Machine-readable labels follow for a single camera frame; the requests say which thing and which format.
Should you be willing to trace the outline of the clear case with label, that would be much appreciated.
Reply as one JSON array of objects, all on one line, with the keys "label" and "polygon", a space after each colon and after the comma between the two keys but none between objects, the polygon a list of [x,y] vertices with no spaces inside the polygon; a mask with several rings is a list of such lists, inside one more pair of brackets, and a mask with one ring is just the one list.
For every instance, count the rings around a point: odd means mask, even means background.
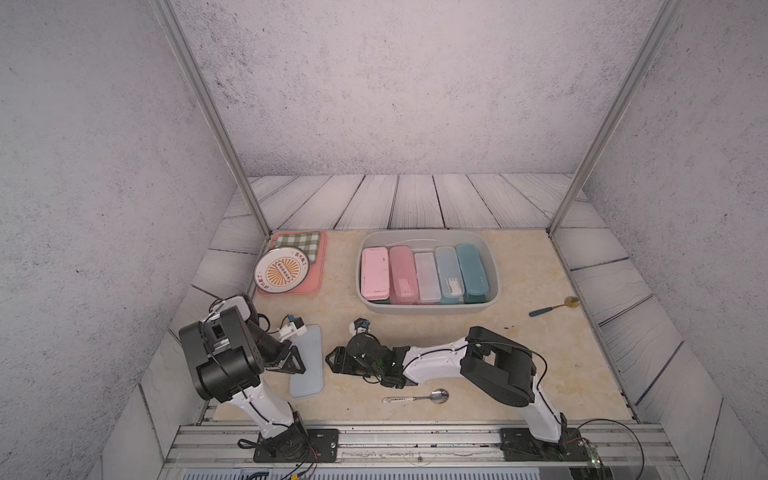
[{"label": "clear case with label", "polygon": [[452,246],[441,246],[434,252],[440,286],[440,304],[459,304],[464,301],[464,282],[457,252]]}]

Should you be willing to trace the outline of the pink plastic tray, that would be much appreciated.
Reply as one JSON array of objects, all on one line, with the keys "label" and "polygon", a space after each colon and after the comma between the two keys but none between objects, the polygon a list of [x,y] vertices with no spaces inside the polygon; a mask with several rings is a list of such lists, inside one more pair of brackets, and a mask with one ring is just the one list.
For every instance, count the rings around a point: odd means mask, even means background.
[{"label": "pink plastic tray", "polygon": [[[281,231],[281,232],[306,232],[306,231]],[[299,295],[299,294],[310,294],[310,293],[316,293],[322,284],[322,275],[323,275],[323,268],[324,268],[324,262],[325,262],[325,254],[327,250],[327,235],[325,232],[320,231],[322,233],[321,243],[320,243],[320,249],[317,256],[317,259],[314,263],[310,263],[310,269],[309,274],[307,278],[304,280],[304,282],[299,285],[297,288],[295,288],[292,291],[281,293],[282,295]],[[269,250],[273,249],[272,247],[272,241],[274,237],[280,232],[277,232],[273,235],[270,244],[269,244]],[[263,294],[267,295],[280,295],[280,294],[270,294],[263,292],[259,290]]]}]

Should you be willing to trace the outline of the light pink ridged pencil case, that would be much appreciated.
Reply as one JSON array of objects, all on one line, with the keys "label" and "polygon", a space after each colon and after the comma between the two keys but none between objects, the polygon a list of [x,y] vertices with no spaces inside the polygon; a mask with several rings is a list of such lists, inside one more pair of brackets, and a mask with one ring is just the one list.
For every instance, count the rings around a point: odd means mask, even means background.
[{"label": "light pink ridged pencil case", "polygon": [[369,302],[388,301],[391,296],[389,251],[368,247],[361,253],[360,293]]}]

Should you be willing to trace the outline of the green checkered cloth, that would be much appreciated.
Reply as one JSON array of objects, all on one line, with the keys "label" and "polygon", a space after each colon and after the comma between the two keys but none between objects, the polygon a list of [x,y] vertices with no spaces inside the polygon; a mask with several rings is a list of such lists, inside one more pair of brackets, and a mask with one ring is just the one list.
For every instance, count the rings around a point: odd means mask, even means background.
[{"label": "green checkered cloth", "polygon": [[317,259],[322,233],[320,231],[280,232],[273,241],[273,248],[291,247],[301,250],[310,263]]}]

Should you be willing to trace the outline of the aluminium frame post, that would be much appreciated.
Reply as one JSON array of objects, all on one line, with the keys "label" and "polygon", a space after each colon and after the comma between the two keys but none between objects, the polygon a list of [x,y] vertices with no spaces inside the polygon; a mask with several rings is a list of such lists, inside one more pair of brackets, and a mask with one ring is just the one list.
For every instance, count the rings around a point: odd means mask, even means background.
[{"label": "aluminium frame post", "polygon": [[648,34],[642,42],[637,55],[620,84],[610,107],[603,118],[600,127],[580,161],[571,182],[566,189],[564,197],[558,206],[554,217],[546,228],[548,237],[554,240],[557,232],[564,227],[564,222],[578,193],[585,186],[587,180],[596,167],[605,148],[625,115],[632,98],[648,70],[658,55],[666,37],[669,35],[679,15],[683,4],[681,0],[665,0],[661,3],[658,14],[653,21]]},{"label": "aluminium frame post", "polygon": [[254,217],[260,233],[270,237],[272,235],[272,229],[253,193],[251,183],[245,174],[235,146],[226,130],[218,109],[216,108],[210,90],[206,85],[193,51],[183,32],[182,25],[174,11],[172,2],[168,0],[152,0],[150,4],[158,18],[170,47],[173,50],[174,56],[180,65],[184,77],[196,98],[205,121],[216,140],[223,159],[243,196],[248,211]]}]

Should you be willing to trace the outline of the light blue pencil case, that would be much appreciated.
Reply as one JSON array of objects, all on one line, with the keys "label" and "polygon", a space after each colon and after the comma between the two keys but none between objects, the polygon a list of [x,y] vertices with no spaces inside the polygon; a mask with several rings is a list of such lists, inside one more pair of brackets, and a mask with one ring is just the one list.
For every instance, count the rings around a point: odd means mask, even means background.
[{"label": "light blue pencil case", "polygon": [[293,338],[293,344],[298,348],[305,372],[291,376],[290,395],[294,399],[319,395],[324,388],[325,365],[321,328],[318,325],[309,325],[306,333]]}]

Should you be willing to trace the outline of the rose pink pencil case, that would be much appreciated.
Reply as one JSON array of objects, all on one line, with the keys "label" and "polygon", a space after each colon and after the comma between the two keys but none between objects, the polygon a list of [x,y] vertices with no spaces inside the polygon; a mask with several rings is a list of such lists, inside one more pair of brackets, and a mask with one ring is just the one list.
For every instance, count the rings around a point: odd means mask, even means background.
[{"label": "rose pink pencil case", "polygon": [[414,254],[404,245],[389,249],[391,302],[412,305],[419,300]]}]

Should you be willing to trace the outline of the translucent pink pencil case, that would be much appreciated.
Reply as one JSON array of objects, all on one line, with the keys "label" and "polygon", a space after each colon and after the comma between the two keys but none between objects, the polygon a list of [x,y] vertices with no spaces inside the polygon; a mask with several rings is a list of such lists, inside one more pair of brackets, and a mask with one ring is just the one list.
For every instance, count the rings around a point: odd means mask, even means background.
[{"label": "translucent pink pencil case", "polygon": [[440,281],[435,257],[432,252],[414,254],[419,302],[421,304],[437,304],[442,298]]}]

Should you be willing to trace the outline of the left aluminium frame post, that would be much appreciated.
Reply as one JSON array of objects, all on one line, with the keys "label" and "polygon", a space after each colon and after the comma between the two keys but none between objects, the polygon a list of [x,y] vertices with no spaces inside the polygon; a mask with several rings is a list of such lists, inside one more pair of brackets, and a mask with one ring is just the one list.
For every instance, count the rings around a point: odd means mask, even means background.
[{"label": "left aluminium frame post", "polygon": [[272,235],[272,229],[253,193],[251,183],[245,174],[235,146],[226,130],[218,109],[216,108],[210,90],[206,85],[193,51],[183,32],[182,25],[174,11],[172,2],[168,0],[152,0],[150,4],[158,18],[170,47],[173,50],[174,56],[180,65],[184,77],[196,98],[205,121],[216,140],[223,159],[243,196],[248,211],[254,217],[260,233],[270,237]]}]

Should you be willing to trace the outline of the grey plastic storage box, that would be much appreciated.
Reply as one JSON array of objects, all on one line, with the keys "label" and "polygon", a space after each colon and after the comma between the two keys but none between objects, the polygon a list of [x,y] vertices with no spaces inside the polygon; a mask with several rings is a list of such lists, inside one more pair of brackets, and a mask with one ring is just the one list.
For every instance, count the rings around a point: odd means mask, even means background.
[{"label": "grey plastic storage box", "polygon": [[[372,303],[361,293],[362,250],[369,247],[392,247],[405,245],[415,251],[434,250],[440,246],[455,246],[458,244],[473,244],[479,253],[485,268],[489,283],[487,300],[475,304],[454,305],[393,305]],[[501,294],[499,269],[492,249],[485,238],[474,231],[440,230],[440,229],[405,229],[378,230],[366,236],[359,247],[356,264],[356,294],[360,301],[372,312],[383,315],[464,315],[476,314],[497,303]]]}]

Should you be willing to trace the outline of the right aluminium frame post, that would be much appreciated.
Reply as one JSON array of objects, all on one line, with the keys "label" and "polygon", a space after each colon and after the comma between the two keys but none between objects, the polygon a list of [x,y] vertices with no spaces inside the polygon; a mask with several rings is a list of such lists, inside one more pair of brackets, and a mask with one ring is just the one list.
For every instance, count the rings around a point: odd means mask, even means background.
[{"label": "right aluminium frame post", "polygon": [[632,98],[648,70],[658,55],[666,37],[669,35],[679,15],[683,4],[681,0],[665,0],[661,3],[658,14],[653,21],[648,34],[642,42],[637,55],[620,84],[610,107],[603,118],[600,127],[580,161],[571,182],[566,189],[564,197],[558,206],[554,217],[546,228],[548,237],[554,240],[557,232],[564,227],[564,222],[578,193],[585,186],[587,180],[596,167],[605,148],[625,115]]}]

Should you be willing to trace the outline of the aluminium front rail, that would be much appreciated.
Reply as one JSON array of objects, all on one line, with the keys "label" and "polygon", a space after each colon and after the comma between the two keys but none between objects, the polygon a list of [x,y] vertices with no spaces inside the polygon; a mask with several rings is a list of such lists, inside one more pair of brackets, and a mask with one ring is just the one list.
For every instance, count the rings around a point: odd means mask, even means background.
[{"label": "aluminium front rail", "polygon": [[[510,435],[522,423],[315,422],[314,429],[337,430],[331,450],[336,467],[499,467],[525,464]],[[643,477],[684,479],[687,474],[667,435],[655,424],[620,426],[605,420],[577,426],[572,447],[595,447],[606,467],[627,467]],[[258,430],[245,422],[182,426],[164,460],[166,469],[252,467],[255,451],[237,441]]]}]

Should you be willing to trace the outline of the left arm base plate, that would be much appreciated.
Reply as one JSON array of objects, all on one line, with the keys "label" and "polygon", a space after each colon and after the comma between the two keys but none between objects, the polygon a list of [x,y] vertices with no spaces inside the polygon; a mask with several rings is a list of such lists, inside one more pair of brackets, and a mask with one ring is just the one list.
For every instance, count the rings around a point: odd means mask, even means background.
[{"label": "left arm base plate", "polygon": [[337,460],[339,430],[298,427],[292,425],[285,432],[260,440],[253,453],[253,461],[262,463],[334,463]]}]

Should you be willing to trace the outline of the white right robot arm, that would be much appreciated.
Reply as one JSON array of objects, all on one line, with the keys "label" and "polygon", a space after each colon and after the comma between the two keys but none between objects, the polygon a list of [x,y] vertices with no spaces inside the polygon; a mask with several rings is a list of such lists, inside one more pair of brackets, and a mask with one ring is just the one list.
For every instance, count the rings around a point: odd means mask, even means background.
[{"label": "white right robot arm", "polygon": [[368,321],[359,319],[347,345],[332,350],[325,362],[335,374],[361,377],[390,389],[463,378],[495,401],[519,409],[535,441],[563,451],[567,420],[541,388],[543,376],[534,361],[539,356],[480,326],[444,345],[388,348],[370,333]]}]

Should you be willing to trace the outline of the teal pencil case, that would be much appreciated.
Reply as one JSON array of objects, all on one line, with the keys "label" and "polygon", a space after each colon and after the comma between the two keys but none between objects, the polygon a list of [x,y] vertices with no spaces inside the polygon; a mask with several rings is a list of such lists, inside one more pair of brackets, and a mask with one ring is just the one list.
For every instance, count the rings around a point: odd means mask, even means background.
[{"label": "teal pencil case", "polygon": [[475,245],[467,243],[457,245],[455,250],[464,282],[464,301],[486,302],[490,287],[479,251]]}]

